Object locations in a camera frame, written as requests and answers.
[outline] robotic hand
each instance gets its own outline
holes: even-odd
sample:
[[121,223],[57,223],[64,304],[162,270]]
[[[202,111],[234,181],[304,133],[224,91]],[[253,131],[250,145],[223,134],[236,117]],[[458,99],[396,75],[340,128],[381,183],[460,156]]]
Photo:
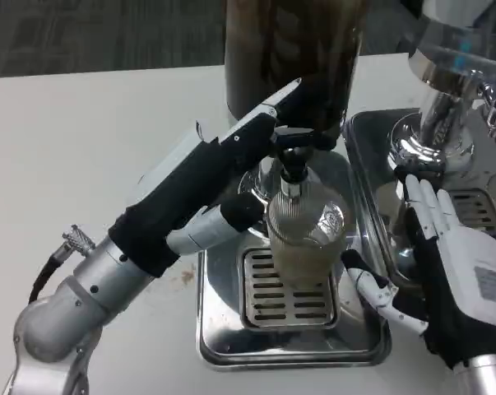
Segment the robotic hand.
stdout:
[[[50,257],[14,329],[16,369],[9,395],[85,395],[86,371],[101,329],[124,311],[180,255],[208,249],[262,219],[264,207],[241,194],[203,212],[232,178],[270,155],[277,126],[303,127],[301,114],[325,103],[322,78],[298,79],[241,119],[224,137],[204,142],[199,129],[142,178],[141,195],[96,247],[79,229]],[[331,150],[318,132],[286,135],[286,148],[308,144]],[[74,252],[85,259],[49,298],[37,300],[52,273]]]
[[446,191],[412,174],[403,181],[424,300],[373,273],[355,251],[341,259],[379,314],[422,335],[453,369],[461,393],[496,395],[496,240],[463,226]]

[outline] label sticker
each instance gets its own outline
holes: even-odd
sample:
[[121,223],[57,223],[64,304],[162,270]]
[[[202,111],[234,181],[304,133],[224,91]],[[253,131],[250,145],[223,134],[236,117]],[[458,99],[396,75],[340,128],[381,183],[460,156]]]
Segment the label sticker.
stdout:
[[482,297],[496,302],[496,272],[476,266],[475,273]]

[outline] white table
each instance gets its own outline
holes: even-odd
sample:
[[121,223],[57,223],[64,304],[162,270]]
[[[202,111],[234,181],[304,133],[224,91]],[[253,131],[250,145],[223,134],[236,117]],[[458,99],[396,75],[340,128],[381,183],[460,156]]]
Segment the white table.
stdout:
[[[195,67],[0,79],[0,392],[15,361],[13,324],[60,234],[79,223],[99,241],[139,177],[189,124],[225,131],[223,73]],[[418,106],[423,93],[406,55],[361,58],[349,116]],[[182,278],[196,262],[183,258],[105,329],[90,393],[423,395],[448,375],[399,328],[392,354],[375,367],[217,373],[195,351],[195,281]],[[73,267],[62,267],[45,294]]]

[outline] gray carpet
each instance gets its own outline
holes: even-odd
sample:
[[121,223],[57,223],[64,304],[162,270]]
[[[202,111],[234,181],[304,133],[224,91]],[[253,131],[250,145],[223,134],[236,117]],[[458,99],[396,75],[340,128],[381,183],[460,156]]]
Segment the gray carpet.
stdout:
[[[225,0],[0,0],[0,77],[221,64],[224,19]],[[373,0],[362,54],[396,52],[410,23]]]

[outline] metal tray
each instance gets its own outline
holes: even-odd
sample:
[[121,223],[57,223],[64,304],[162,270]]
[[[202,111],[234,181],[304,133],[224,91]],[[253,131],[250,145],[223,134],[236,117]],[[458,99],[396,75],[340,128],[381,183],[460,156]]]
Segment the metal tray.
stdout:
[[[405,235],[402,187],[387,161],[390,131],[399,119],[414,112],[417,109],[356,114],[346,124],[345,141],[361,187],[357,189],[369,209],[370,233],[378,241],[388,274],[397,286],[420,294],[412,249]],[[448,175],[443,187],[452,195],[465,225],[496,238],[496,143],[488,137],[478,111],[471,111],[466,123],[475,143],[474,160],[467,171]]]

